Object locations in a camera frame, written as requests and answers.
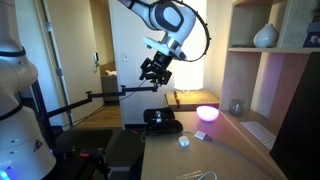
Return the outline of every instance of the white ceramic vase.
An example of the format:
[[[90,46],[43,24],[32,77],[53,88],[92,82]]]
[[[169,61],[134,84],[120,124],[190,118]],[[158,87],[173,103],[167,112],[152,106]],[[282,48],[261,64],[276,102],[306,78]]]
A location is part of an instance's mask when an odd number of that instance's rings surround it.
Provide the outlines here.
[[[278,41],[279,33],[272,24],[266,24],[255,36],[253,43],[257,48],[266,48]]]

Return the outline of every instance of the wooden desk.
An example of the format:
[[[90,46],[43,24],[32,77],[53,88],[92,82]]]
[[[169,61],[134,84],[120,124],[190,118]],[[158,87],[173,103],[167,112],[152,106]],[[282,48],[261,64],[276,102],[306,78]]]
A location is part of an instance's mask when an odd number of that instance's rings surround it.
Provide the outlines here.
[[[166,105],[173,111],[195,111],[198,106],[208,105],[219,108],[220,100],[213,96],[209,91],[177,91],[180,101],[180,107],[177,106],[176,98],[173,91],[165,94]]]
[[[222,145],[194,138],[190,133],[147,137],[142,179],[176,179],[201,170],[214,171],[218,179],[286,179],[277,166],[267,163],[220,114],[214,122],[199,120],[195,112],[176,112],[185,130],[203,131]],[[178,138],[185,135],[190,145],[181,147]],[[241,152],[249,160],[239,155]]]

